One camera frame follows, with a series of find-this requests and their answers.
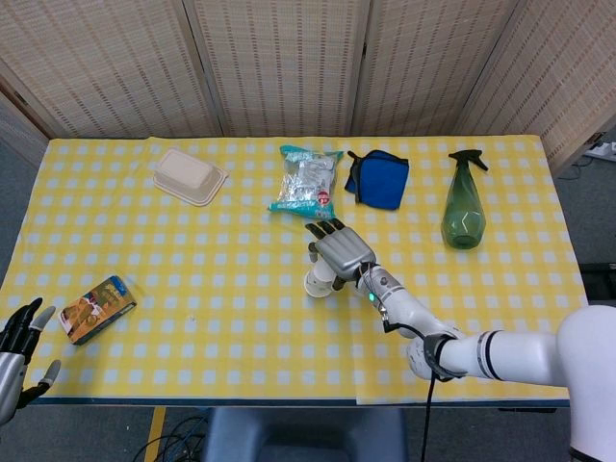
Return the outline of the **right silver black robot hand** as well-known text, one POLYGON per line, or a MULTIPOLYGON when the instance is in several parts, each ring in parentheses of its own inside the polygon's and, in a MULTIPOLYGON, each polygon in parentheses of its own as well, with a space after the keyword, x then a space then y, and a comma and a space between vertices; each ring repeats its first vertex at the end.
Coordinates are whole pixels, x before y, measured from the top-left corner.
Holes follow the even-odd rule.
POLYGON ((356 284, 365 270, 377 265, 370 246, 339 219, 309 222, 304 227, 314 237, 308 244, 313 264, 308 283, 322 285, 327 294, 340 291, 346 283, 356 284))

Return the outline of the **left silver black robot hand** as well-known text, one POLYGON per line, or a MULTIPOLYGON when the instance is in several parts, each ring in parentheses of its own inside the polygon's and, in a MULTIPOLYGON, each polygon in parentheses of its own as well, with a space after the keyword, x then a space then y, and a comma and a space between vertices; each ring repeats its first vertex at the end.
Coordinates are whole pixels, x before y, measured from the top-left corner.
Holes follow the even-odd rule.
POLYGON ((37 385, 24 388, 40 334, 56 310, 49 306, 36 316, 41 305, 42 298, 38 297, 18 308, 1 330, 1 425, 8 423, 17 410, 43 396, 60 372, 62 363, 54 360, 37 385))

